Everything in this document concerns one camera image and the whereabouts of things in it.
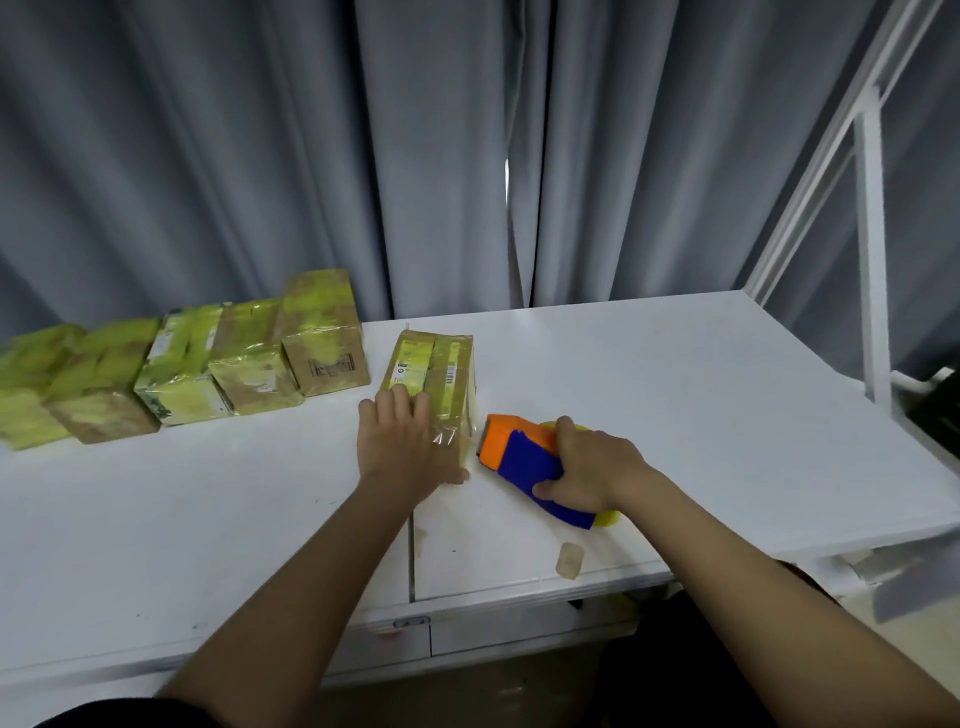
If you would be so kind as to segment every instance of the yellow-green plastic wrap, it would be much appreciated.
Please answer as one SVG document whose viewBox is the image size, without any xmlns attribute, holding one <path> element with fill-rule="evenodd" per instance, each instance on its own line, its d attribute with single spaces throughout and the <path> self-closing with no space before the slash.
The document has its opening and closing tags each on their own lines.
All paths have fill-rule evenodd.
<svg viewBox="0 0 960 728">
<path fill-rule="evenodd" d="M 11 449 L 70 436 L 42 402 L 84 335 L 79 326 L 60 324 L 14 336 L 0 349 L 0 439 Z"/>
<path fill-rule="evenodd" d="M 295 407 L 303 394 L 276 336 L 279 299 L 224 308 L 208 366 L 238 415 Z"/>
<path fill-rule="evenodd" d="M 53 380 L 43 406 L 88 445 L 156 432 L 160 423 L 133 391 L 159 319 L 91 331 Z"/>
<path fill-rule="evenodd" d="M 455 447 L 465 463 L 476 412 L 473 337 L 402 331 L 380 389 L 395 384 L 405 385 L 411 397 L 430 395 L 434 442 Z"/>
<path fill-rule="evenodd" d="M 164 426 L 230 417 L 233 410 L 207 366 L 224 308 L 171 313 L 147 354 L 133 390 Z"/>
<path fill-rule="evenodd" d="M 360 319 L 343 268 L 287 280 L 277 336 L 307 397 L 370 384 Z"/>
</svg>

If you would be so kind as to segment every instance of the plastic wrap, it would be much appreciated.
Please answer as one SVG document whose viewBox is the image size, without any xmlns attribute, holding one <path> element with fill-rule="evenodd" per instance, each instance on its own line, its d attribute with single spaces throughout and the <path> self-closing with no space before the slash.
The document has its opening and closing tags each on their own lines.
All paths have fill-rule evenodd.
<svg viewBox="0 0 960 728">
<path fill-rule="evenodd" d="M 380 389 L 395 384 L 405 385 L 411 397 L 430 395 L 434 442 L 452 445 L 466 462 L 476 412 L 473 337 L 402 331 Z"/>
<path fill-rule="evenodd" d="M 43 405 L 82 443 L 156 432 L 160 423 L 133 391 L 159 319 L 107 324 L 81 339 Z"/>
<path fill-rule="evenodd" d="M 224 308 L 208 367 L 238 415 L 303 402 L 303 394 L 276 335 L 279 299 Z"/>
<path fill-rule="evenodd" d="M 370 384 L 347 271 L 307 271 L 287 281 L 277 336 L 307 396 Z"/>
<path fill-rule="evenodd" d="M 163 320 L 133 387 L 161 424 L 187 425 L 233 414 L 207 366 L 223 310 L 205 305 Z"/>
<path fill-rule="evenodd" d="M 60 324 L 14 336 L 0 350 L 0 439 L 10 448 L 34 448 L 70 436 L 42 401 L 84 335 L 81 327 Z"/>
</svg>

